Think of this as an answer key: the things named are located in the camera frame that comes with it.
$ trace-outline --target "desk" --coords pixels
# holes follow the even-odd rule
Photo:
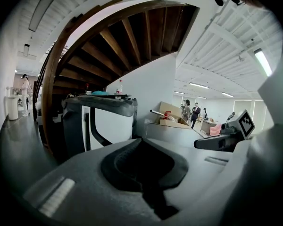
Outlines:
[[[211,127],[214,127],[214,126],[216,126],[215,123],[210,122],[210,121],[203,120],[203,123],[202,123],[202,126],[201,126],[200,131],[204,131],[205,133],[207,133],[207,134],[209,135],[209,133],[210,133],[210,128],[211,128]]]

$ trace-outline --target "fluorescent light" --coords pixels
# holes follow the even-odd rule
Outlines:
[[[25,56],[25,57],[27,57],[28,56],[28,50],[29,50],[29,44],[25,44],[24,45],[24,50],[23,50],[23,55]]]
[[[205,86],[205,85],[199,85],[199,84],[195,84],[195,83],[189,83],[189,85],[194,85],[194,86],[198,86],[198,87],[201,87],[201,88],[209,89],[209,87]]]
[[[31,31],[36,31],[41,19],[43,18],[46,10],[51,5],[54,0],[40,0],[36,9],[33,12],[32,19],[30,20],[30,24],[28,29]]]
[[[232,95],[230,95],[230,94],[226,94],[226,93],[224,93],[224,92],[222,92],[222,94],[225,95],[225,96],[234,97],[234,96],[232,96]]]
[[[262,49],[259,48],[254,53],[255,53],[257,60],[260,62],[261,66],[263,67],[265,73],[267,74],[267,76],[270,76],[272,74],[272,69],[270,68],[269,63]]]
[[[181,95],[185,95],[185,93],[181,93],[181,92],[177,92],[177,91],[173,91],[173,93],[178,93],[178,94],[181,94]]]

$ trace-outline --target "black foam padding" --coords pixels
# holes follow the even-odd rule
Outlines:
[[[153,142],[137,139],[107,155],[101,171],[119,190],[143,192],[154,185],[166,190],[180,184],[188,171],[188,162]]]

